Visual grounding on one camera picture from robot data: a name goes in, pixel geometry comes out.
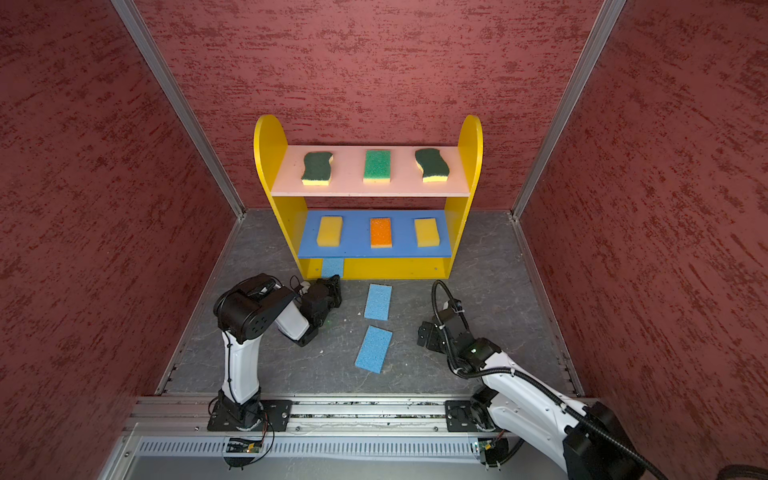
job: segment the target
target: sponge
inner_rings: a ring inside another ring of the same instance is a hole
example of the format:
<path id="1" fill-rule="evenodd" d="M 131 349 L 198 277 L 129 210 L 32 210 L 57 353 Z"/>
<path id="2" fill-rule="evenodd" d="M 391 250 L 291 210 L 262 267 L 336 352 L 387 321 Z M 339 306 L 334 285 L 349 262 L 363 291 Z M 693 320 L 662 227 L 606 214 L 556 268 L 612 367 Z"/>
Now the sponge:
<path id="1" fill-rule="evenodd" d="M 416 151 L 416 163 L 422 171 L 422 182 L 444 182 L 451 169 L 442 159 L 437 148 L 422 148 Z"/>
<path id="2" fill-rule="evenodd" d="M 315 151 L 304 155 L 304 175 L 301 183 L 305 185 L 327 185 L 331 183 L 331 162 L 333 154 L 329 151 Z"/>
<path id="3" fill-rule="evenodd" d="M 392 287 L 371 283 L 368 287 L 365 318 L 371 320 L 389 320 L 389 301 L 392 299 Z"/>
<path id="4" fill-rule="evenodd" d="M 318 247 L 338 247 L 341 243 L 341 217 L 323 217 L 320 219 L 320 228 L 317 230 Z"/>
<path id="5" fill-rule="evenodd" d="M 355 366 L 374 373 L 381 373 L 384 357 L 392 340 L 392 332 L 368 326 L 366 338 L 362 341 Z"/>
<path id="6" fill-rule="evenodd" d="M 389 150 L 366 151 L 366 171 L 362 181 L 367 184 L 389 183 Z"/>
<path id="7" fill-rule="evenodd" d="M 324 258 L 323 271 L 320 272 L 322 278 L 330 278 L 338 275 L 344 278 L 344 259 L 343 258 Z"/>
<path id="8" fill-rule="evenodd" d="M 416 228 L 416 243 L 419 247 L 438 247 L 440 245 L 437 220 L 434 218 L 417 218 L 414 220 L 414 226 Z"/>
<path id="9" fill-rule="evenodd" d="M 392 221 L 389 218 L 371 219 L 371 248 L 392 248 Z"/>

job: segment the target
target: blue sponge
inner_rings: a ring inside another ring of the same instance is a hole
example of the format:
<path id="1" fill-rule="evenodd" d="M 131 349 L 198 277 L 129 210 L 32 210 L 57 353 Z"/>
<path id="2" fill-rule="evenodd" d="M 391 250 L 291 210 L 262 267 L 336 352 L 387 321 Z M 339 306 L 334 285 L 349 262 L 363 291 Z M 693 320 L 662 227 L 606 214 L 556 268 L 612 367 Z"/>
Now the blue sponge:
<path id="1" fill-rule="evenodd" d="M 389 285 L 376 285 L 371 283 L 368 288 L 368 301 L 366 302 L 366 318 L 371 320 L 389 319 L 389 299 L 392 297 L 392 287 Z"/>
<path id="2" fill-rule="evenodd" d="M 391 339 L 392 332 L 369 326 L 366 338 L 362 341 L 360 353 L 357 354 L 355 366 L 374 373 L 381 373 Z"/>
<path id="3" fill-rule="evenodd" d="M 324 258 L 323 259 L 323 271 L 320 276 L 323 278 L 330 278 L 331 276 L 338 275 L 344 278 L 344 259 L 343 258 Z"/>

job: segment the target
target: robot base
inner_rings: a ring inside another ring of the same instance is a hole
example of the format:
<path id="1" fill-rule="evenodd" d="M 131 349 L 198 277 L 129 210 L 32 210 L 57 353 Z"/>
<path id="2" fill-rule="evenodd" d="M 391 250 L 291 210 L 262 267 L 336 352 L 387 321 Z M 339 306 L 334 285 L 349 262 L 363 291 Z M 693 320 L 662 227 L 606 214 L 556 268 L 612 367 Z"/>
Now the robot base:
<path id="1" fill-rule="evenodd" d="M 290 400 L 260 400 L 258 393 L 243 404 L 236 404 L 219 390 L 218 401 L 208 419 L 208 432 L 252 432 L 261 430 L 264 413 L 270 429 L 285 432 L 290 420 Z"/>

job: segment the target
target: yellow sponge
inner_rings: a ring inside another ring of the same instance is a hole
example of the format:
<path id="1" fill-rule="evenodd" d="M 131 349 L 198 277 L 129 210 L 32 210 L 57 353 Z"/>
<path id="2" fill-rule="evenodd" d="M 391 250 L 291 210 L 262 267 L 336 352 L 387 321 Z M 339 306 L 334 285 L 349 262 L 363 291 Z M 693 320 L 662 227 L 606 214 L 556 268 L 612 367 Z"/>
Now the yellow sponge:
<path id="1" fill-rule="evenodd" d="M 338 247 L 341 242 L 341 217 L 323 217 L 320 219 L 320 229 L 317 230 L 318 247 Z"/>
<path id="2" fill-rule="evenodd" d="M 440 234 L 437 232 L 437 220 L 434 218 L 417 218 L 416 243 L 419 247 L 437 247 L 440 245 Z"/>

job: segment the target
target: orange sponge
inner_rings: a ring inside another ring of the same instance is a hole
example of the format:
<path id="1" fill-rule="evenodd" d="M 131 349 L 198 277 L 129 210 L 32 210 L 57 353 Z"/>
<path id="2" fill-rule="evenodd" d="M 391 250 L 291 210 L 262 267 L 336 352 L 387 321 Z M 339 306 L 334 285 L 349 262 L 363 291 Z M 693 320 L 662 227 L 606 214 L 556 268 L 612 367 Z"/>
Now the orange sponge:
<path id="1" fill-rule="evenodd" d="M 371 219 L 371 248 L 392 248 L 392 221 L 389 218 Z"/>

